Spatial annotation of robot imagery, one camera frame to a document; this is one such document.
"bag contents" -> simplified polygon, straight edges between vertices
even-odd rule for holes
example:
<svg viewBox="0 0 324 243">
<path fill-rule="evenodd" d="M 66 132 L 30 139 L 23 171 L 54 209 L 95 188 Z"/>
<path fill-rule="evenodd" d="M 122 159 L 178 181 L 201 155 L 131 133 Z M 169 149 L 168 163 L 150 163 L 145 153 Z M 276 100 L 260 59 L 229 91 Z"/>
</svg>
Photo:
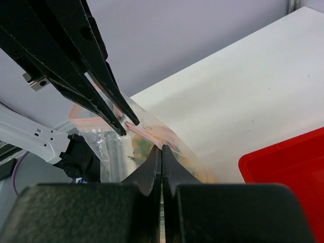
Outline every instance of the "bag contents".
<svg viewBox="0 0 324 243">
<path fill-rule="evenodd" d="M 99 93 L 115 115 L 121 117 L 121 112 L 101 91 Z M 140 120 L 140 124 L 135 126 L 131 121 L 127 122 L 129 131 L 123 137 L 101 117 L 77 104 L 72 105 L 68 115 L 80 135 L 101 160 L 101 182 L 120 182 L 125 179 L 146 161 L 154 145 L 159 149 L 163 145 L 170 146 L 177 161 L 201 182 L 216 182 L 213 173 L 170 128 L 146 112 L 131 98 L 125 95 L 124 97 Z"/>
</svg>

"table surface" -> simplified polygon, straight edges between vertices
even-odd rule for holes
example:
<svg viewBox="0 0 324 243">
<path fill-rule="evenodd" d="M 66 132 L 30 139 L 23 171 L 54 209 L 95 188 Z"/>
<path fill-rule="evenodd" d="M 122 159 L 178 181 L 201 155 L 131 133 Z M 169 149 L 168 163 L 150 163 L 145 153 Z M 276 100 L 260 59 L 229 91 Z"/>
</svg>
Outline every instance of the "table surface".
<svg viewBox="0 0 324 243">
<path fill-rule="evenodd" d="M 214 172 L 323 127 L 324 14 L 303 7 L 136 94 Z"/>
</svg>

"purple cable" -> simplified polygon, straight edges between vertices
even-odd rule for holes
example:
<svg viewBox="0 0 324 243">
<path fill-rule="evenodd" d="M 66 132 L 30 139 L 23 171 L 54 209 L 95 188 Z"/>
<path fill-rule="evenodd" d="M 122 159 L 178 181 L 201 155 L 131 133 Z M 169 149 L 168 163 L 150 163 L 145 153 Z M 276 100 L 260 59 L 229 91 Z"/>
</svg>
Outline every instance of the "purple cable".
<svg viewBox="0 0 324 243">
<path fill-rule="evenodd" d="M 12 188 L 14 190 L 14 193 L 16 196 L 19 196 L 19 193 L 17 192 L 17 188 L 16 188 L 16 174 L 17 174 L 17 171 L 18 171 L 18 167 L 19 165 L 21 164 L 21 162 L 25 159 L 25 157 L 28 155 L 28 151 L 25 152 L 17 161 L 15 167 L 14 167 L 14 171 L 12 173 L 12 177 L 11 177 L 11 181 L 12 181 Z"/>
</svg>

